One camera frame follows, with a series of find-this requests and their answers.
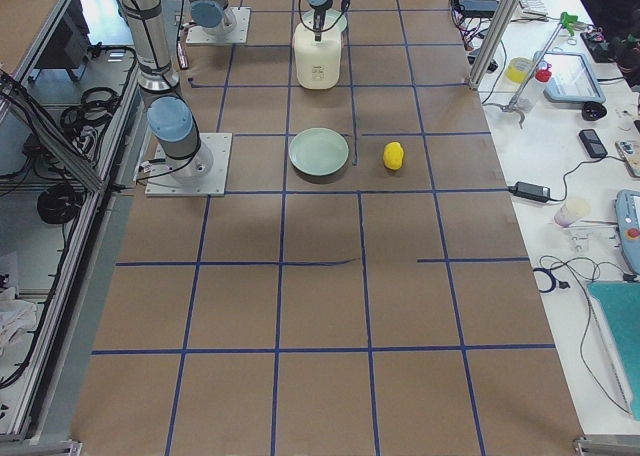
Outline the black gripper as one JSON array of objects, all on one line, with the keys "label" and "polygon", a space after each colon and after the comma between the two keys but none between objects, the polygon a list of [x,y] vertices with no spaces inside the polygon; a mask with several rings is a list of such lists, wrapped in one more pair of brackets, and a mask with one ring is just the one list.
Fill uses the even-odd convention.
[{"label": "black gripper", "polygon": [[[351,6],[351,0],[328,0],[327,8],[331,9],[338,5],[340,11],[348,11]],[[322,40],[322,33],[324,31],[326,10],[322,8],[313,9],[312,19],[312,31],[314,33],[314,41],[320,42]]]}]

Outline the green plate near arm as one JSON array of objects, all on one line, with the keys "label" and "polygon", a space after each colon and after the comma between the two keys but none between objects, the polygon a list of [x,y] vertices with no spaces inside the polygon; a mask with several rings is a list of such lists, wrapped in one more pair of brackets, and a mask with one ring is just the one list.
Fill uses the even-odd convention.
[{"label": "green plate near arm", "polygon": [[345,138],[327,128],[309,128],[293,137],[288,156],[297,170],[311,176],[328,176],[339,171],[349,157]]},{"label": "green plate near arm", "polygon": [[[303,13],[302,21],[304,24],[312,29],[313,28],[313,18],[314,11],[308,10]],[[334,29],[338,29],[340,32],[344,32],[347,28],[348,21],[344,14],[336,9],[329,9],[325,13],[325,21],[324,21],[324,29],[328,29],[333,27]]]}]

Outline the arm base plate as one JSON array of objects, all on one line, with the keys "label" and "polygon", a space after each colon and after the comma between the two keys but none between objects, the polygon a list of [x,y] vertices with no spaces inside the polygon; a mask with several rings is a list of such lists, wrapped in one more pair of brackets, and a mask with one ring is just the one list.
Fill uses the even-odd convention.
[{"label": "arm base plate", "polygon": [[193,4],[193,24],[188,29],[188,45],[245,44],[248,37],[251,9],[249,7],[221,8],[216,4]]},{"label": "arm base plate", "polygon": [[150,178],[146,179],[148,197],[221,197],[225,194],[231,155],[231,133],[202,133],[198,153],[187,163],[167,159],[157,146]]}]

